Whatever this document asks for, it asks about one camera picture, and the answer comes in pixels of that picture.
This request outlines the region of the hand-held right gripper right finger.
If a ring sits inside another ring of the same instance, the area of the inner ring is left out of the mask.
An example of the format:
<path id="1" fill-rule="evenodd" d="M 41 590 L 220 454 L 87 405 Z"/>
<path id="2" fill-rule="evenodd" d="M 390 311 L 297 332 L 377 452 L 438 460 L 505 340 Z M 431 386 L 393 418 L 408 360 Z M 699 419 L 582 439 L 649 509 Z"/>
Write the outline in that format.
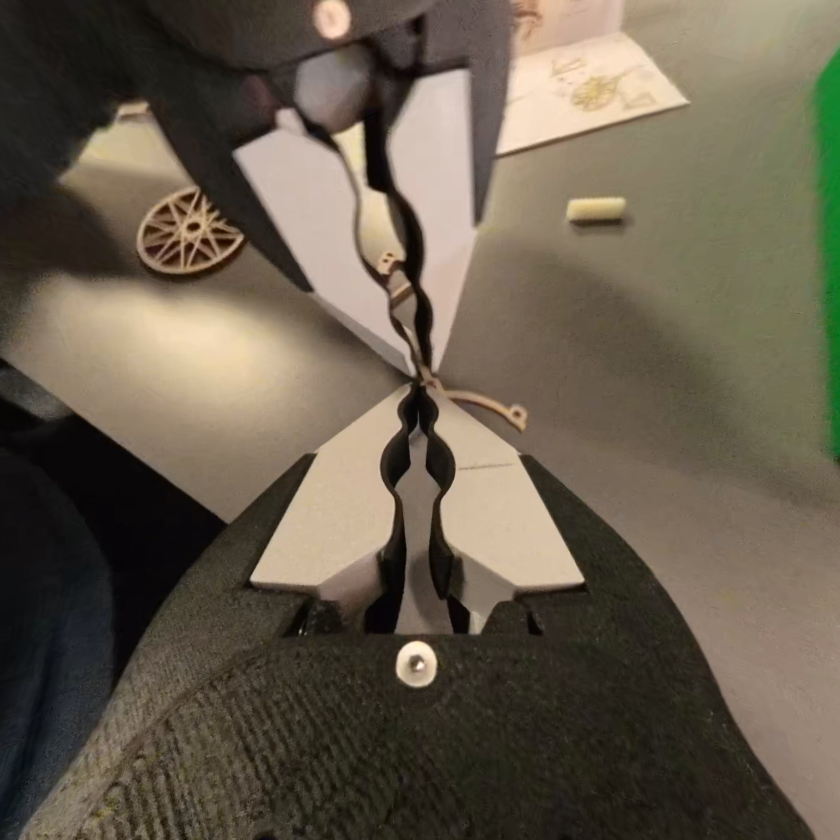
<path id="1" fill-rule="evenodd" d="M 429 569 L 456 633 L 479 634 L 522 595 L 579 589 L 583 573 L 519 452 L 431 387 L 420 393 L 426 470 L 438 488 Z"/>

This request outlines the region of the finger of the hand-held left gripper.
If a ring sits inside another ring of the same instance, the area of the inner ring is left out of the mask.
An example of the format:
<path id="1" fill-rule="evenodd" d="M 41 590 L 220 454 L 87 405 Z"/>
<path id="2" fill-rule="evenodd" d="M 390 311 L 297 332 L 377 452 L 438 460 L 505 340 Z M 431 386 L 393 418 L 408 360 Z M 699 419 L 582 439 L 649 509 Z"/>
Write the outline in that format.
<path id="1" fill-rule="evenodd" d="M 341 152 L 308 133 L 277 128 L 238 147 L 234 159 L 318 305 L 413 377 L 411 351 L 393 326 L 382 278 L 360 251 L 360 199 Z"/>
<path id="2" fill-rule="evenodd" d="M 444 359 L 476 241 L 470 106 L 467 69 L 422 77 L 386 142 L 395 188 L 422 235 L 419 286 L 432 309 L 432 371 Z"/>

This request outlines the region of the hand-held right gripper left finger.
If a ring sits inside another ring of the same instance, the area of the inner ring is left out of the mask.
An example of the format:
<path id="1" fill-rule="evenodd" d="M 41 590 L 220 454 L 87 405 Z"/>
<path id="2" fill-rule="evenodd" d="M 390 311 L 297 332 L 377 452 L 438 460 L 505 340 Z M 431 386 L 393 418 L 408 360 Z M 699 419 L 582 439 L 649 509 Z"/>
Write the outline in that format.
<path id="1" fill-rule="evenodd" d="M 250 575 L 255 588 L 314 596 L 343 614 L 364 613 L 387 591 L 386 547 L 402 514 L 383 458 L 407 444 L 413 395 L 398 387 L 317 450 Z"/>

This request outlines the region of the curved wooden model part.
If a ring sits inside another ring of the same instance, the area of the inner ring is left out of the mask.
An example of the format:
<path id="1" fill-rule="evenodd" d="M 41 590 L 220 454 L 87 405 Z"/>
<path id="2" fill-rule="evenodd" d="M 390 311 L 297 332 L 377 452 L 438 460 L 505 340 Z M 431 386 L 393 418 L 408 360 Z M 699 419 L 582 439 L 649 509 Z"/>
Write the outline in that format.
<path id="1" fill-rule="evenodd" d="M 415 298 L 413 287 L 408 282 L 404 272 L 403 261 L 395 252 L 385 250 L 381 252 L 375 269 L 380 275 L 381 285 L 388 294 L 392 325 L 395 326 L 397 332 L 408 344 L 416 371 L 414 377 L 420 385 L 446 396 L 452 402 L 476 406 L 492 412 L 504 419 L 514 429 L 523 433 L 529 423 L 529 412 L 524 406 L 505 405 L 488 395 L 448 388 L 421 361 L 421 352 L 416 335 L 411 328 L 407 327 L 397 317 L 400 307 Z"/>

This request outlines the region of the wooden spoked wheel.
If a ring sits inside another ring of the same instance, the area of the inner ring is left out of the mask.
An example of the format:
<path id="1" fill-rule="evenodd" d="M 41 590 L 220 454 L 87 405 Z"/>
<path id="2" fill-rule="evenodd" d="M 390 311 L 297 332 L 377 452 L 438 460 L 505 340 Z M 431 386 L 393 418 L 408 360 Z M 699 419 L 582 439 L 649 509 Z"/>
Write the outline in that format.
<path id="1" fill-rule="evenodd" d="M 160 277 L 186 280 L 215 272 L 235 259 L 246 237 L 196 185 L 158 201 L 139 225 L 135 249 Z"/>

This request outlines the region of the small white wax cylinder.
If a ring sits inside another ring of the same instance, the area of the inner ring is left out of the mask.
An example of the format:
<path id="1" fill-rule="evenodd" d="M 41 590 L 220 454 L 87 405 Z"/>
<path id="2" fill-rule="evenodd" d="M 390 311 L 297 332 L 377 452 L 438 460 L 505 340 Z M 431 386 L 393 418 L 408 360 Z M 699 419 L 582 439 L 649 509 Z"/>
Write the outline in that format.
<path id="1" fill-rule="evenodd" d="M 621 225 L 626 213 L 623 196 L 576 197 L 565 208 L 565 220 L 574 226 Z"/>

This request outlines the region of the white instruction booklet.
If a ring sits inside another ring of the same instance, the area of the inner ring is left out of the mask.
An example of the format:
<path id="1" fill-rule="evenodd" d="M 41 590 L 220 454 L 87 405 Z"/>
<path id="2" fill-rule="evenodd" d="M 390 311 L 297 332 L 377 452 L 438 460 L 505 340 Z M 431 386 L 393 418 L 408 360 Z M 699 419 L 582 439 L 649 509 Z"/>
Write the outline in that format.
<path id="1" fill-rule="evenodd" d="M 689 105 L 623 32 L 625 5 L 511 2 L 513 58 L 498 156 Z"/>

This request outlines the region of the person's blue jeans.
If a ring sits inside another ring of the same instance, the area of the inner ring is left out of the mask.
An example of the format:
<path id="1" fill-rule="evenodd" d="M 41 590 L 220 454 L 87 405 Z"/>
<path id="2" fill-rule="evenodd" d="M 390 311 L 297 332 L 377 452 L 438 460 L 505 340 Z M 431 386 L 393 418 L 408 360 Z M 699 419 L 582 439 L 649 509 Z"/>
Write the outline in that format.
<path id="1" fill-rule="evenodd" d="M 1 837 L 97 725 L 224 521 L 2 361 Z"/>

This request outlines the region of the green plastic bin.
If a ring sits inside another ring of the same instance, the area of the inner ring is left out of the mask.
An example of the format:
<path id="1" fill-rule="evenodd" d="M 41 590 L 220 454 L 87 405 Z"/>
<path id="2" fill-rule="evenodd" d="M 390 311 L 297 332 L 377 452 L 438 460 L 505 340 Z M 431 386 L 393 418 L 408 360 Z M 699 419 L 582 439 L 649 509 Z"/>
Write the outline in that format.
<path id="1" fill-rule="evenodd" d="M 818 230 L 823 266 L 829 448 L 839 460 L 839 52 L 813 90 Z"/>

